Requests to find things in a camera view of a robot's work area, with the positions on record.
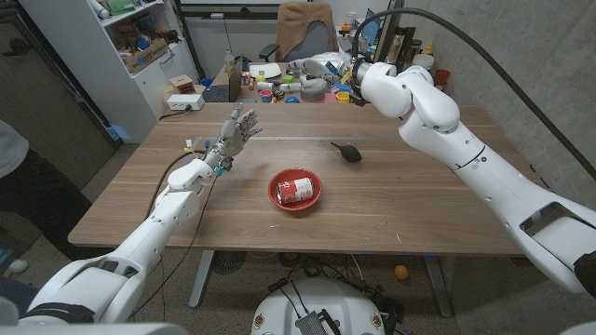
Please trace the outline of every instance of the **table leg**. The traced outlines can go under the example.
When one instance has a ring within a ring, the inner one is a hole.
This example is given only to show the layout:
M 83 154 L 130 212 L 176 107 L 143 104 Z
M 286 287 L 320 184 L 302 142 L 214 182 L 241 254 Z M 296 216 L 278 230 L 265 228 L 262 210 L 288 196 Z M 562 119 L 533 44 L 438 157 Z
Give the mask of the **table leg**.
M 205 286 L 207 286 L 214 252 L 213 250 L 203 250 L 201 254 L 201 261 L 198 263 L 198 269 L 196 269 L 195 284 L 193 285 L 193 291 L 190 293 L 190 300 L 188 301 L 188 304 L 192 308 L 197 308 L 201 304 L 203 292 L 205 291 Z
M 435 299 L 439 307 L 439 314 L 443 317 L 451 317 L 454 315 L 454 311 L 451 308 L 451 301 L 445 287 L 443 273 L 440 270 L 439 257 L 425 256 L 424 259 L 427 266 L 428 279 L 430 279 L 430 285 L 432 286 L 432 291 L 435 294 Z

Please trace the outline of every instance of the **red bowl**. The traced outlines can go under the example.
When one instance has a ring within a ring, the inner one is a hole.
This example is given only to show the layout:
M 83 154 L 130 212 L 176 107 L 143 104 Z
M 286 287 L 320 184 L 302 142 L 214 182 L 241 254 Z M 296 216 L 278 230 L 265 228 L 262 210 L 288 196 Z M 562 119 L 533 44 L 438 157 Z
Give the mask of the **red bowl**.
M 278 202 L 278 183 L 283 181 L 294 181 L 301 178 L 309 178 L 313 183 L 313 197 L 306 200 L 296 201 L 289 204 L 281 205 Z M 301 210 L 306 209 L 313 204 L 315 204 L 320 197 L 320 193 L 322 191 L 322 186 L 320 183 L 320 179 L 317 177 L 316 174 L 313 172 L 299 167 L 292 167 L 287 168 L 281 172 L 279 172 L 273 179 L 269 182 L 269 199 L 271 202 L 276 204 L 279 208 L 283 208 L 286 210 Z

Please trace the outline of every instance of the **white cabinet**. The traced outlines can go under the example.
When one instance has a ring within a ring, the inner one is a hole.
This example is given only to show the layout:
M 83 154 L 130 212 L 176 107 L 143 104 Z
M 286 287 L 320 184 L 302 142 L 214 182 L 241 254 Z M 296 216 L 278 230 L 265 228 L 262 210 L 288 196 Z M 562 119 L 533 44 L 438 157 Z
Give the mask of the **white cabinet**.
M 170 44 L 166 54 L 140 72 L 130 74 L 110 38 L 114 23 L 149 11 L 156 25 L 182 36 L 170 0 L 143 4 L 135 12 L 106 20 L 99 19 L 86 0 L 20 3 L 124 142 L 142 142 L 166 112 L 162 97 L 169 90 L 170 78 L 187 74 L 196 79 L 184 39 Z

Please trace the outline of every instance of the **power strip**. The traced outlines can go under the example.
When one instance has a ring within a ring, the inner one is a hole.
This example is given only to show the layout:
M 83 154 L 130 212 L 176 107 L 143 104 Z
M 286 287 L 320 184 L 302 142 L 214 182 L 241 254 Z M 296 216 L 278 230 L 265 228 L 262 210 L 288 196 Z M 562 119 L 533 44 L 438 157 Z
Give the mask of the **power strip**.
M 200 111 L 205 99 L 200 94 L 172 94 L 168 99 L 168 106 L 172 111 L 183 111 L 190 105 L 191 110 Z

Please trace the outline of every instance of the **orange ball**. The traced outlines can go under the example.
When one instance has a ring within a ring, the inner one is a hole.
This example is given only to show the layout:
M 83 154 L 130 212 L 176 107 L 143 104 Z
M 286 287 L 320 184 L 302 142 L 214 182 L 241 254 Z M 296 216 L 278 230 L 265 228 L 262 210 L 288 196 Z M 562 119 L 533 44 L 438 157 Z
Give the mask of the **orange ball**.
M 398 265 L 395 267 L 395 276 L 399 279 L 405 279 L 408 277 L 408 268 L 403 265 Z

